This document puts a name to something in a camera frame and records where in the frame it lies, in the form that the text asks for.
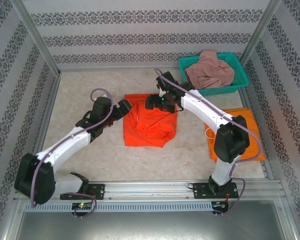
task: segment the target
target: white cable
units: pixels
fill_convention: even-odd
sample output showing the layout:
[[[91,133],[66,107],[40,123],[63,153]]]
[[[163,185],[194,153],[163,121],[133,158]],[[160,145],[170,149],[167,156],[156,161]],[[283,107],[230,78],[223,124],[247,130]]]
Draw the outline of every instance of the white cable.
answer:
[[[215,139],[214,137],[208,137],[207,131],[208,131],[209,129],[211,129],[211,127],[208,127],[208,128],[205,130],[205,132],[204,132],[205,137],[206,137],[207,139]]]

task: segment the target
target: marble surface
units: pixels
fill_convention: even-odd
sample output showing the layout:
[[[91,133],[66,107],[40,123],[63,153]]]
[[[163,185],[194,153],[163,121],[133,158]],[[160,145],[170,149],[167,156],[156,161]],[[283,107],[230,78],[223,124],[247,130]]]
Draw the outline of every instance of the marble surface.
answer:
[[[180,82],[180,71],[169,70]],[[44,149],[68,134],[75,123],[92,109],[90,93],[93,89],[107,89],[117,103],[124,94],[157,93],[156,77],[153,69],[63,73]],[[222,109],[242,107],[238,92],[208,96],[207,99]],[[203,122],[185,110],[178,113],[175,138],[163,148],[126,147],[123,119],[120,119],[104,129],[94,142],[76,152],[57,174],[75,171],[90,181],[195,180],[208,179],[214,167]],[[258,161],[239,164],[233,176],[264,178]]]

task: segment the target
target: pink cloth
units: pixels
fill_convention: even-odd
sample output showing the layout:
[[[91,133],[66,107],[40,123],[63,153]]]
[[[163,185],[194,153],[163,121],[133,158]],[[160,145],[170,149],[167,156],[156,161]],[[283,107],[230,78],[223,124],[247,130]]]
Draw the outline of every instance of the pink cloth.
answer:
[[[186,68],[184,73],[195,89],[229,86],[235,77],[235,71],[225,61],[219,60],[213,50],[204,50],[199,61]]]

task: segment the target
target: cable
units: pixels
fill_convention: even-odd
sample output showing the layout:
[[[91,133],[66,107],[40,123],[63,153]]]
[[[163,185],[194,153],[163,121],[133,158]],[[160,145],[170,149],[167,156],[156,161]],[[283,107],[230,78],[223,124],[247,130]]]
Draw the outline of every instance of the cable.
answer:
[[[220,116],[221,118],[225,119],[225,120],[228,121],[229,123],[231,123],[231,124],[237,126],[238,128],[240,128],[240,129],[246,131],[248,134],[250,134],[250,135],[256,140],[256,142],[258,143],[258,146],[259,146],[258,153],[257,153],[255,156],[253,156],[253,157],[250,157],[250,158],[247,158],[247,159],[238,161],[239,163],[252,161],[252,160],[258,158],[258,157],[261,155],[261,153],[262,153],[262,143],[261,143],[261,141],[259,140],[259,138],[258,138],[253,132],[251,132],[251,131],[250,131],[249,129],[247,129],[246,127],[244,127],[244,126],[242,126],[242,125],[236,123],[235,121],[229,119],[228,117],[224,116],[224,115],[223,115],[222,113],[220,113],[217,109],[215,109],[213,106],[211,106],[211,104],[210,104],[207,100],[204,100],[204,98],[201,98],[201,97],[199,97],[199,96],[197,96],[197,95],[191,93],[190,91],[184,89],[183,87],[181,87],[181,86],[175,84],[174,82],[168,80],[167,78],[165,78],[165,77],[163,76],[163,72],[162,72],[159,68],[155,68],[155,69],[154,69],[154,72],[155,72],[162,80],[166,81],[167,83],[169,83],[170,85],[174,86],[175,88],[177,88],[177,89],[179,89],[179,90],[185,92],[186,94],[189,94],[191,97],[193,97],[193,98],[199,100],[200,102],[202,102],[203,104],[205,104],[208,108],[210,108],[212,111],[214,111],[218,116]],[[233,166],[232,166],[232,168],[231,168],[231,170],[230,170],[230,172],[229,172],[229,176],[230,176],[230,178],[235,179],[235,180],[242,180],[242,182],[243,182],[243,187],[242,187],[242,191],[241,191],[239,197],[237,198],[237,200],[234,202],[233,206],[232,206],[229,210],[232,210],[232,209],[234,208],[234,206],[237,205],[237,203],[238,203],[238,201],[240,200],[242,194],[244,193],[244,190],[245,190],[245,187],[246,187],[246,181],[245,181],[243,178],[232,177],[232,173],[233,173],[235,167],[236,167],[236,163],[233,164]]]
[[[208,137],[207,131],[208,131],[209,129],[211,129],[211,127],[208,127],[208,128],[205,130],[205,132],[204,132],[205,137],[206,137],[207,139],[215,139],[214,137]]]
[[[258,153],[257,153],[255,156],[253,156],[253,157],[250,157],[250,158],[247,158],[247,159],[244,159],[244,160],[240,160],[240,162],[248,162],[248,161],[251,161],[251,160],[256,159],[257,157],[259,157],[259,156],[261,155],[261,153],[262,153],[262,150],[261,150],[261,149],[262,149],[262,143],[261,143],[261,141],[259,140],[259,138],[258,138],[253,132],[251,132],[251,131],[250,131],[249,129],[247,129],[246,127],[240,125],[239,123],[236,123],[235,121],[233,121],[233,120],[229,119],[228,117],[224,116],[221,112],[219,112],[217,109],[215,109],[213,106],[211,106],[210,103],[209,103],[207,100],[204,100],[204,98],[201,98],[201,97],[199,97],[199,96],[193,94],[192,92],[190,92],[190,91],[184,89],[183,87],[181,87],[181,86],[175,84],[174,82],[168,80],[167,78],[165,78],[165,77],[163,76],[163,72],[162,72],[159,68],[156,67],[156,68],[154,69],[154,72],[155,72],[162,80],[164,80],[164,81],[166,81],[167,83],[171,84],[171,85],[174,86],[175,88],[177,88],[177,89],[179,89],[179,90],[185,92],[186,94],[189,94],[191,97],[193,97],[193,98],[199,100],[199,101],[202,102],[204,105],[206,105],[208,108],[210,108],[212,111],[214,111],[217,115],[219,115],[221,118],[223,118],[223,119],[225,119],[226,121],[228,121],[229,123],[231,123],[231,124],[237,126],[238,128],[240,128],[240,129],[246,131],[248,134],[250,134],[250,135],[257,141],[258,146],[259,146],[259,151],[258,151]]]
[[[88,198],[91,198],[92,199],[92,201],[94,201],[94,206],[93,206],[93,208],[92,208],[92,210],[91,211],[89,211],[86,215],[84,215],[84,216],[78,216],[78,215],[76,215],[76,212],[77,212],[77,210],[79,209],[79,208],[76,208],[75,210],[74,210],[74,212],[73,212],[73,215],[74,215],[74,217],[75,218],[77,218],[77,217],[79,217],[80,219],[83,219],[83,218],[86,218],[86,217],[88,217],[89,215],[91,215],[95,210],[96,210],[96,208],[97,208],[97,199],[94,197],[94,196],[91,196],[91,195],[88,195],[88,194],[84,194],[84,193],[77,193],[77,192],[68,192],[68,193],[66,193],[66,194],[68,194],[68,195],[77,195],[77,196],[82,196],[82,197],[88,197]]]
[[[240,192],[238,198],[235,200],[234,204],[228,209],[228,211],[226,211],[226,212],[221,212],[221,211],[219,211],[219,210],[215,210],[215,209],[213,210],[214,212],[219,213],[219,214],[221,214],[222,216],[228,214],[230,211],[232,211],[232,210],[235,208],[235,206],[237,205],[237,203],[238,203],[239,200],[241,199],[241,197],[242,197],[242,195],[244,194],[244,191],[245,191],[245,189],[246,189],[246,181],[245,181],[243,178],[241,178],[241,177],[233,177],[232,179],[234,179],[234,180],[241,180],[241,181],[242,181],[242,183],[243,183],[242,190],[241,190],[241,192]]]
[[[95,91],[103,91],[105,92],[106,96],[110,99],[111,101],[111,107],[110,107],[110,111],[109,113],[104,117],[104,119],[102,119],[100,122],[90,126],[90,127],[87,127],[85,129],[82,129],[80,131],[77,131],[76,133],[74,133],[73,135],[70,135],[68,137],[66,137],[65,139],[63,139],[62,141],[60,141],[58,144],[56,144],[46,155],[44,155],[44,157],[40,160],[40,162],[38,163],[38,165],[36,166],[35,170],[34,170],[34,173],[33,173],[33,177],[32,177],[32,183],[31,183],[31,191],[30,191],[30,202],[31,202],[31,207],[34,208],[37,204],[35,204],[35,186],[36,186],[36,180],[37,180],[37,175],[38,175],[38,172],[39,172],[39,168],[41,167],[41,165],[44,163],[44,161],[58,148],[60,147],[62,144],[64,144],[66,141],[72,139],[73,137],[83,133],[83,132],[86,132],[90,129],[93,129],[99,125],[101,125],[102,123],[104,123],[111,115],[113,109],[114,109],[114,100],[113,100],[113,97],[111,96],[110,92],[108,92],[107,90],[103,89],[103,88],[96,88],[94,89],[91,94],[90,94],[90,98],[91,100],[93,101],[93,98],[92,98],[92,95]],[[89,196],[90,198],[90,195],[87,195],[87,194],[83,194],[83,193],[68,193],[68,194],[73,194],[73,195],[80,195],[80,196]]]

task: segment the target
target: wall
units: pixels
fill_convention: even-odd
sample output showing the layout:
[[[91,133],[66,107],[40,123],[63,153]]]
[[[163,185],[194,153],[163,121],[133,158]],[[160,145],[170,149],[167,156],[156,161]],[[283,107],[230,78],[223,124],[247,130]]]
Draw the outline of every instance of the wall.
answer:
[[[280,3],[245,68],[269,163],[300,232],[300,0]]]
[[[12,4],[0,0],[0,225],[21,156],[34,150],[53,82]]]
[[[177,67],[204,49],[243,52],[269,0],[26,0],[61,70]]]

